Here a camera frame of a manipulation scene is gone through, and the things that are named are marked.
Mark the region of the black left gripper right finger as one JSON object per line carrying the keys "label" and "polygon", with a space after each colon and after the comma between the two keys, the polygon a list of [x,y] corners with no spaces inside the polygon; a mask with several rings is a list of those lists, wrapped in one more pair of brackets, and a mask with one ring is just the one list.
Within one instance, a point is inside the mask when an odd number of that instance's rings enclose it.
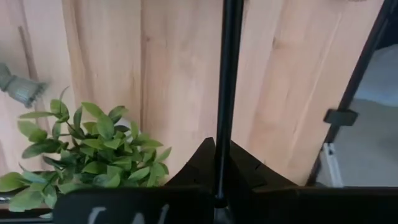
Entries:
{"label": "black left gripper right finger", "polygon": [[235,142],[229,204],[236,223],[397,223],[397,188],[298,186]]}

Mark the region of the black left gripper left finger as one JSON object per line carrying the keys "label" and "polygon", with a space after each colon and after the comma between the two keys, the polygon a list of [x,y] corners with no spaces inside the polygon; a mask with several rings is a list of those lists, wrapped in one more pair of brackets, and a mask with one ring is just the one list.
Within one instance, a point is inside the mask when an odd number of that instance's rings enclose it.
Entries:
{"label": "black left gripper left finger", "polygon": [[79,189],[60,197],[55,224],[212,223],[211,189],[198,183],[192,161],[162,187]]}

